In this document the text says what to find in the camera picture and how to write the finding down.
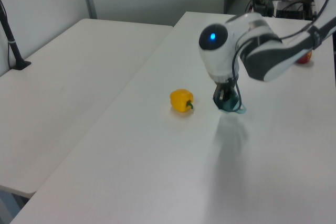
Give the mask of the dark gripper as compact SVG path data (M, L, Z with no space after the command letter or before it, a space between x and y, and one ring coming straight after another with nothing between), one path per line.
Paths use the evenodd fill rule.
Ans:
M216 89L213 94L214 101L237 101L237 93L235 91L236 81L228 79L224 83L216 83Z

